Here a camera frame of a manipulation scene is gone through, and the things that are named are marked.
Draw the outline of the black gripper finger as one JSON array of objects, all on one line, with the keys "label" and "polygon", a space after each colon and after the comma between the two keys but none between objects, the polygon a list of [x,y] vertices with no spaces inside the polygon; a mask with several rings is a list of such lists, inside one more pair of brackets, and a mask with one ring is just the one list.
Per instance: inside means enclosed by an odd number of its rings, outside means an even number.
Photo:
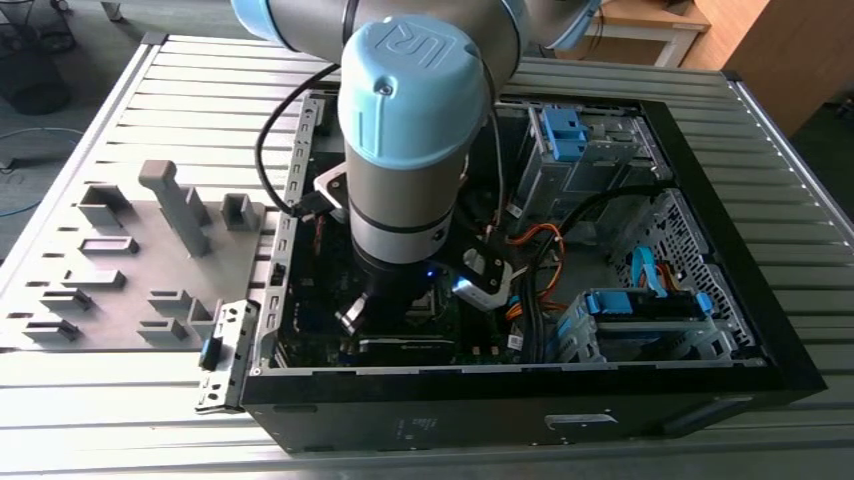
[{"label": "black gripper finger", "polygon": [[371,296],[363,293],[353,304],[335,312],[342,329],[346,334],[357,334],[365,325],[371,313]]}]

